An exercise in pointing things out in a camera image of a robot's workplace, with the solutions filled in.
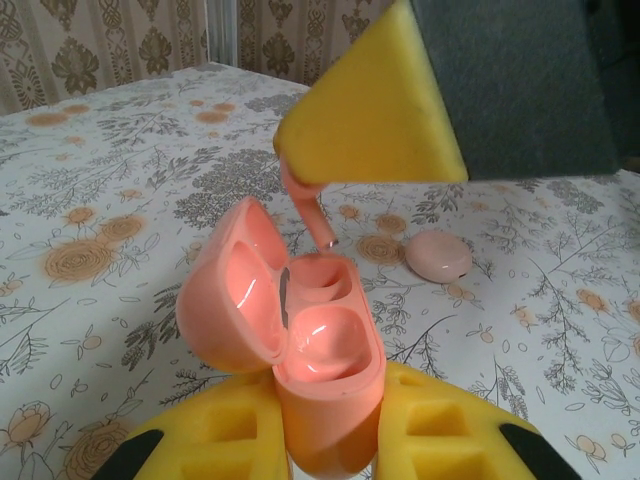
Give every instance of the patterned wallpaper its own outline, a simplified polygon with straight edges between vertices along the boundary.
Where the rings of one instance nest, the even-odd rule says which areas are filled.
[[[0,0],[0,115],[207,60],[202,0]]]
[[[393,0],[238,0],[246,70],[313,84]]]

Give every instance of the table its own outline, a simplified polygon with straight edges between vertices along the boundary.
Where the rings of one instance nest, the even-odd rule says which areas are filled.
[[[133,426],[225,377],[179,338],[176,294],[246,195],[292,254],[313,248],[271,144],[304,92],[209,64],[0,118],[3,479],[88,479]],[[389,359],[529,419],[585,479],[638,478],[640,176],[322,201]],[[474,252],[455,284],[403,263],[433,228]]]

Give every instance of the pink earbud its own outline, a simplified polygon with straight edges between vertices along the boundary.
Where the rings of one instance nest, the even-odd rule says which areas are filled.
[[[282,175],[282,183],[287,189],[302,221],[309,229],[309,233],[311,233],[318,250],[322,251],[333,247],[338,243],[338,239],[317,199],[318,194],[324,190],[326,185],[311,186],[298,182],[291,175],[287,162],[283,157],[280,157],[280,173]]]

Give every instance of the yellow sponge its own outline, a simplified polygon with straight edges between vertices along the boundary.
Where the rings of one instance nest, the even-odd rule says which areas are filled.
[[[145,458],[140,445],[160,434]],[[135,480],[290,480],[273,374],[234,376],[140,426],[103,466],[102,477]],[[131,476],[130,464],[139,468]],[[120,464],[121,471],[115,469]]]
[[[390,362],[378,427],[374,478],[536,480],[499,430],[504,424],[536,434],[544,442],[524,420],[464,390]],[[539,447],[537,443],[539,464],[557,461],[563,468],[539,478],[580,478],[571,476],[570,467],[558,460],[560,457],[548,444]]]
[[[467,170],[408,0],[397,0],[282,120],[302,183],[464,182]]]

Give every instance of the black foam strip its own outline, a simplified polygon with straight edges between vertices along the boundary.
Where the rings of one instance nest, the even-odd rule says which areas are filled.
[[[123,442],[91,480],[134,480],[162,437],[162,431],[148,430]]]
[[[583,2],[411,5],[472,180],[619,169]]]
[[[581,480],[580,475],[537,433],[506,423],[500,432],[536,480]]]

